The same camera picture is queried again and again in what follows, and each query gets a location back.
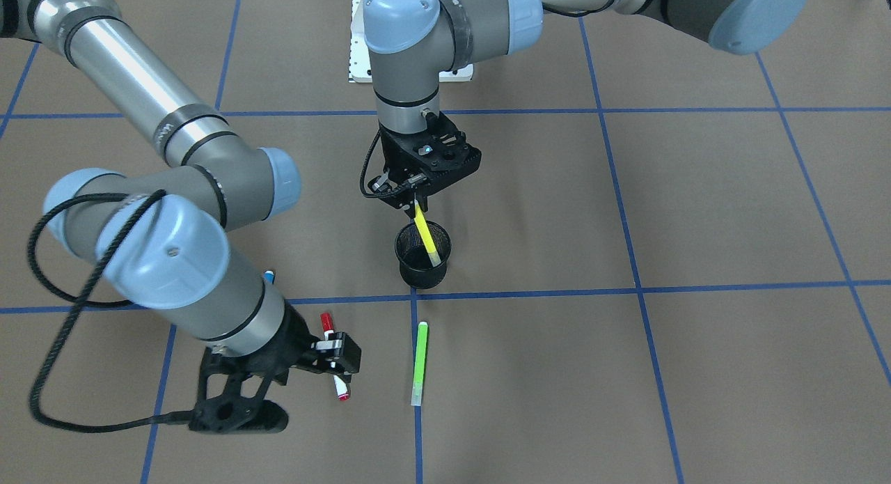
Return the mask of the yellow highlighter pen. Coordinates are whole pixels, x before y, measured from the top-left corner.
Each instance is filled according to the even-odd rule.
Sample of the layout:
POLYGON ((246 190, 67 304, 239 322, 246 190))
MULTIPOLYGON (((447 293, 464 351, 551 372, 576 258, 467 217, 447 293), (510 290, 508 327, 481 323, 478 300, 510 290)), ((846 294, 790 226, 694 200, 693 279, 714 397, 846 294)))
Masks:
POLYGON ((432 265, 432 267, 441 265, 441 256, 439 255, 439 250, 436 248, 432 231, 429 229, 429 225, 427 225, 425 215, 417 213, 414 215, 413 221, 419 233, 421 243, 423 243, 427 258, 429 258, 430 265, 432 265))

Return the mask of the green highlighter pen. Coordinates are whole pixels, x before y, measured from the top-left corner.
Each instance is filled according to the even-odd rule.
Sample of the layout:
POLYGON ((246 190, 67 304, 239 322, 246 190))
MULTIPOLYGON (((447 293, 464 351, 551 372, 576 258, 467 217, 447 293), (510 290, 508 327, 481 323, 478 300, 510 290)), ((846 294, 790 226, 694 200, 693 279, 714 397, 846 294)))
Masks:
POLYGON ((412 407, 420 407, 423 403, 428 341, 429 323, 421 321, 417 326, 413 378, 411 380, 410 405, 412 407))

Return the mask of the black mesh pen cup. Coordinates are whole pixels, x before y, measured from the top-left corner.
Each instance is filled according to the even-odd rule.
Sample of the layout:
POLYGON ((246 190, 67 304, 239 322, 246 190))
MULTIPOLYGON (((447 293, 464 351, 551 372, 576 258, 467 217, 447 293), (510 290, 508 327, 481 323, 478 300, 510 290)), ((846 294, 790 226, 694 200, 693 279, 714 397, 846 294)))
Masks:
POLYGON ((418 290, 436 287, 446 277, 448 259, 452 252, 452 240, 441 225, 427 223, 441 263, 432 265, 432 260, 421 239, 416 224, 405 225, 395 237, 394 250, 403 281, 418 290))

